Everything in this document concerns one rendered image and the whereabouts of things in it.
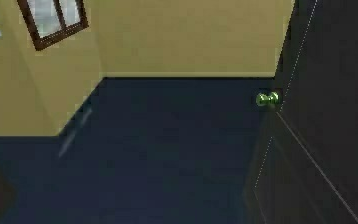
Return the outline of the green round door knob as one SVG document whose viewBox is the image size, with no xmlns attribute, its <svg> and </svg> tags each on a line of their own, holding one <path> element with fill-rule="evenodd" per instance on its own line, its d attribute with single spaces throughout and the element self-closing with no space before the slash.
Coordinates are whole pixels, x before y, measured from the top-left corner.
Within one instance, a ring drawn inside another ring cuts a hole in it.
<svg viewBox="0 0 358 224">
<path fill-rule="evenodd" d="M 276 106 L 280 101 L 280 97 L 277 92 L 270 92 L 269 94 L 259 93 L 255 101 L 259 107 Z"/>
</svg>

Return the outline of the dark room door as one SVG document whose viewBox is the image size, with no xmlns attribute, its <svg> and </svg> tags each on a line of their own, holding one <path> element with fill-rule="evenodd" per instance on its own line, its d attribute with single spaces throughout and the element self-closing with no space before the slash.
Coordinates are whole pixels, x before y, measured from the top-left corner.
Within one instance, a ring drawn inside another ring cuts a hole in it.
<svg viewBox="0 0 358 224">
<path fill-rule="evenodd" d="M 358 224 L 358 0 L 295 0 L 270 92 L 248 224 Z"/>
</svg>

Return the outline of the brown framed window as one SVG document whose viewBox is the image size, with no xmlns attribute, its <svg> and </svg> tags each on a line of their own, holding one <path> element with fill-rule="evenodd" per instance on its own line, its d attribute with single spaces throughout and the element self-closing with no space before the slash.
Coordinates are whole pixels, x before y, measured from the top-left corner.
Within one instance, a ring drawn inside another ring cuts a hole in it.
<svg viewBox="0 0 358 224">
<path fill-rule="evenodd" d="M 89 27 L 84 0 L 17 0 L 36 51 Z"/>
</svg>

